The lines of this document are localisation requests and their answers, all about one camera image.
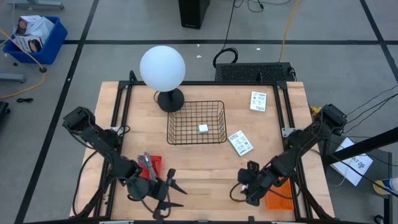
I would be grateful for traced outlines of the white carton with dark print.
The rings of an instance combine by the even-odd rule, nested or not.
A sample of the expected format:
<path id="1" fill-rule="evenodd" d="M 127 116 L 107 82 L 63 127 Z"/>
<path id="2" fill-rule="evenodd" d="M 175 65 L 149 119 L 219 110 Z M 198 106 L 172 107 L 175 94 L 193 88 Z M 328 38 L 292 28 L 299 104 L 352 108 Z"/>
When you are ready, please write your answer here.
<path id="1" fill-rule="evenodd" d="M 24 35 L 26 30 L 30 28 L 36 21 L 41 19 L 41 16 L 21 16 L 17 23 L 16 34 Z"/>
<path id="2" fill-rule="evenodd" d="M 42 50 L 43 43 L 40 37 L 29 35 L 29 36 L 15 36 L 14 40 L 27 52 L 37 53 Z"/>

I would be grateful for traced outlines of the black perforated metal case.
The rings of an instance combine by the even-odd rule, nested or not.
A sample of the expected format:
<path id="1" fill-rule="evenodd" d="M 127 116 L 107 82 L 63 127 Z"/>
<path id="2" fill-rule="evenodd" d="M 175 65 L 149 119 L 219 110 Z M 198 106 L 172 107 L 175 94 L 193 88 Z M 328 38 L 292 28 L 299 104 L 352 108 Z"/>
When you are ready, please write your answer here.
<path id="1" fill-rule="evenodd" d="M 216 81 L 219 82 L 294 82 L 296 79 L 289 62 L 216 64 Z"/>

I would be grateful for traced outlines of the black metal table frame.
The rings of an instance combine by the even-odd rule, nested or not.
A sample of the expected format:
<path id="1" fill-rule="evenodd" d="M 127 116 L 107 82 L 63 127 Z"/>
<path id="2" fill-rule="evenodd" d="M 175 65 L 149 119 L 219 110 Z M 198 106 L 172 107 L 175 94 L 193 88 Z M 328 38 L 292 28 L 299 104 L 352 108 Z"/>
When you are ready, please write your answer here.
<path id="1" fill-rule="evenodd" d="M 212 221 L 293 221 L 314 217 L 308 202 L 299 197 L 294 210 L 268 210 L 265 202 L 254 207 L 242 202 L 234 188 L 238 170 L 253 160 L 266 164 L 283 151 L 281 127 L 304 128 L 312 119 L 303 83 L 289 82 L 286 89 L 272 85 L 226 82 L 184 82 L 188 101 L 224 103 L 227 134 L 241 130 L 254 149 L 239 156 L 229 142 L 221 144 L 171 145 L 167 142 L 167 113 L 153 100 L 154 91 L 141 82 L 125 88 L 122 82 L 103 82 L 95 108 L 96 123 L 103 127 L 128 125 L 121 152 L 135 159 L 143 152 L 162 157 L 162 173 L 171 168 L 188 194 L 170 191 L 175 207 L 169 221 L 202 224 Z M 249 109 L 251 92 L 267 94 L 266 111 Z"/>

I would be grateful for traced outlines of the grey metal floor foot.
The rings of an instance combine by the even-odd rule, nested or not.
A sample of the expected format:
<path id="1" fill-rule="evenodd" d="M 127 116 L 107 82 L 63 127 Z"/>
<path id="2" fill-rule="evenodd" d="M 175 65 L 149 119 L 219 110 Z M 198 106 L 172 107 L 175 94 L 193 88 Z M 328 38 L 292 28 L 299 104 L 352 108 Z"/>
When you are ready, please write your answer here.
<path id="1" fill-rule="evenodd" d="M 0 81 L 10 81 L 10 82 L 19 82 L 24 83 L 26 81 L 25 76 L 16 73 L 1 73 L 0 72 Z"/>
<path id="2" fill-rule="evenodd" d="M 59 0 L 7 0 L 7 3 L 15 7 L 26 7 L 26 8 L 54 8 L 63 10 L 65 6 Z"/>

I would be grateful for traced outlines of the black computer tower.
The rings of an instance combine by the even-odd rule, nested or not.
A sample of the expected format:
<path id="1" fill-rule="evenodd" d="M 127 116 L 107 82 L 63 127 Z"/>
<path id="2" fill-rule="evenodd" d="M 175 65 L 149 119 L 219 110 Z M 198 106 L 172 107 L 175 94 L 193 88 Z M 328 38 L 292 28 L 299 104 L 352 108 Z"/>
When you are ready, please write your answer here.
<path id="1" fill-rule="evenodd" d="M 178 0 L 182 27 L 200 29 L 210 0 Z"/>

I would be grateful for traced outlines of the black metal beam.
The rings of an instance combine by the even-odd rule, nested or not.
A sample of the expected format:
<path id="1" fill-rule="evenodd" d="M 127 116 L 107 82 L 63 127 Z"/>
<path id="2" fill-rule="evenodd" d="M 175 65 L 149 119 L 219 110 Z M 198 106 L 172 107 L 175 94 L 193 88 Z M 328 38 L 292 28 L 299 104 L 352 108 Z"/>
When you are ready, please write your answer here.
<path id="1" fill-rule="evenodd" d="M 326 165 L 334 164 L 395 142 L 398 142 L 398 127 L 329 154 L 324 161 Z"/>

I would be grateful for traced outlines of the red plastic basket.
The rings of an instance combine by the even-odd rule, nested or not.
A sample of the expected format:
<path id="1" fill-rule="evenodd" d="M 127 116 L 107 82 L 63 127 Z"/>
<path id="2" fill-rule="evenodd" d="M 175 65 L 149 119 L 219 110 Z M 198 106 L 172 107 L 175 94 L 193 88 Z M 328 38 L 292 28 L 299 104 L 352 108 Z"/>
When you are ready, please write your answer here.
<path id="1" fill-rule="evenodd" d="M 141 177 L 155 180 L 162 173 L 162 157 L 148 154 L 138 155 L 137 161 L 142 168 Z"/>

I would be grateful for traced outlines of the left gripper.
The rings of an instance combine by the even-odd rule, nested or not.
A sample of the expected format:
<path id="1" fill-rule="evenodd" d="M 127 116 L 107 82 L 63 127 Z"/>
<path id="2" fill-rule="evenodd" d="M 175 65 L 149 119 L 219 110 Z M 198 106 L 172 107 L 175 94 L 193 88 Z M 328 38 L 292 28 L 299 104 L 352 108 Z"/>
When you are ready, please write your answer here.
<path id="1" fill-rule="evenodd" d="M 169 169 L 166 180 L 157 178 L 157 181 L 152 181 L 150 184 L 150 191 L 148 196 L 158 200 L 158 204 L 152 212 L 152 217 L 155 220 L 163 220 L 166 216 L 161 214 L 162 210 L 169 210 L 171 212 L 172 207 L 183 207 L 179 203 L 171 202 L 169 189 L 172 188 L 180 193 L 187 195 L 188 193 L 178 186 L 176 181 L 173 179 L 175 175 L 175 169 Z"/>

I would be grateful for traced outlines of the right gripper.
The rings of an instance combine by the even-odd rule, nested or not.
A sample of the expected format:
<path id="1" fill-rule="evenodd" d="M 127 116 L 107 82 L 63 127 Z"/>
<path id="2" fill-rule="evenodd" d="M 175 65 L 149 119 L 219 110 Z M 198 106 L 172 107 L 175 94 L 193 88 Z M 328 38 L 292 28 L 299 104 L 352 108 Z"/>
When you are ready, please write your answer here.
<path id="1" fill-rule="evenodd" d="M 266 166 L 260 168 L 257 162 L 248 161 L 247 168 L 241 168 L 238 171 L 238 182 L 246 186 L 242 190 L 242 193 L 246 196 L 246 203 L 253 206 L 260 205 L 260 199 L 265 196 L 269 189 L 269 184 L 263 183 L 266 179 L 267 170 Z"/>

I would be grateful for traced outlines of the black object at floor edge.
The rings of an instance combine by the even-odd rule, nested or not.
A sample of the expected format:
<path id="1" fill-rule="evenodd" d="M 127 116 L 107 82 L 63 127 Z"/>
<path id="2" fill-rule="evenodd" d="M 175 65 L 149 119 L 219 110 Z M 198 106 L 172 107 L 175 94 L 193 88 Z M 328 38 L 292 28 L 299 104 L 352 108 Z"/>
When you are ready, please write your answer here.
<path id="1" fill-rule="evenodd" d="M 9 113 L 10 113 L 9 103 L 5 101 L 0 101 L 0 125 L 4 123 Z"/>

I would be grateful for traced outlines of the blue plastic bin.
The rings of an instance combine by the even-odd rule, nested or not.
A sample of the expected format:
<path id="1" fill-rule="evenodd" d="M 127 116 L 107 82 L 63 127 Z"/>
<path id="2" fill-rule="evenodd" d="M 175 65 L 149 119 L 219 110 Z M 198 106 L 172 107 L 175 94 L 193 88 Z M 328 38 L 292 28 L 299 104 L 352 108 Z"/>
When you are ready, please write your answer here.
<path id="1" fill-rule="evenodd" d="M 59 17 L 41 16 L 28 28 L 24 35 L 34 35 L 40 37 L 43 47 L 40 52 L 30 53 L 25 51 L 15 40 L 16 31 L 11 35 L 11 40 L 6 42 L 3 52 L 12 55 L 16 60 L 22 63 L 36 63 L 51 65 L 53 64 L 60 48 L 65 40 L 68 31 L 60 22 Z"/>

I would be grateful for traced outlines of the blue yellow can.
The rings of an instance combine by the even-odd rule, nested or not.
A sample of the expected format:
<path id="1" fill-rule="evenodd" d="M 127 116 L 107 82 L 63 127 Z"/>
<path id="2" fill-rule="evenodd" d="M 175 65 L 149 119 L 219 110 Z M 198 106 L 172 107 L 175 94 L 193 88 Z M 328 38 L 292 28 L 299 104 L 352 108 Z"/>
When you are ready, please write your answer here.
<path id="1" fill-rule="evenodd" d="M 394 192 L 398 195 L 398 177 L 376 180 L 375 184 L 373 185 L 373 189 L 377 194 L 380 195 L 389 195 L 389 192 L 385 189 L 388 189 L 390 192 Z"/>

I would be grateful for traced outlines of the white globe lamp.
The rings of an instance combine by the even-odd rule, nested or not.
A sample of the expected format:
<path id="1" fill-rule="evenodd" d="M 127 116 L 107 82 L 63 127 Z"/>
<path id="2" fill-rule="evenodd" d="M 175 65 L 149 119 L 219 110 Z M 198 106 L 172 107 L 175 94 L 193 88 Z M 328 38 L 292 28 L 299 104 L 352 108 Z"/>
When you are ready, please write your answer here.
<path id="1" fill-rule="evenodd" d="M 185 98 L 178 87 L 186 66 L 177 50 L 166 45 L 150 48 L 141 58 L 139 71 L 144 83 L 158 92 L 156 102 L 161 110 L 173 113 L 183 107 Z"/>

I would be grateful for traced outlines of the white printed paper sheet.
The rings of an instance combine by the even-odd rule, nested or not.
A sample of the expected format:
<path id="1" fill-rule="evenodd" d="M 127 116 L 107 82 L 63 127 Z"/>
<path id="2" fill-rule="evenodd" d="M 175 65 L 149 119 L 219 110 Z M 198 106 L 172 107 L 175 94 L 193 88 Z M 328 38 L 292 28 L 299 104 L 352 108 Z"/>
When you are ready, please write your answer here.
<path id="1" fill-rule="evenodd" d="M 364 153 L 345 159 L 342 162 L 335 162 L 331 167 L 343 176 L 343 180 L 338 186 L 340 186 L 344 180 L 348 180 L 351 184 L 357 186 L 372 163 L 373 160 Z"/>

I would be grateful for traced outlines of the orange plastic basket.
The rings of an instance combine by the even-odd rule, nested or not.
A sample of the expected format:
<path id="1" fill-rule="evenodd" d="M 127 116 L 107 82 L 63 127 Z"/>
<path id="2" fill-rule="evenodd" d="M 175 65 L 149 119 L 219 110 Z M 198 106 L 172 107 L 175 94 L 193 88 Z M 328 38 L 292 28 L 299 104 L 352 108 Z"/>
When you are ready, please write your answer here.
<path id="1" fill-rule="evenodd" d="M 289 210 L 294 209 L 290 180 L 286 180 L 280 187 L 272 185 L 265 195 L 268 210 Z"/>

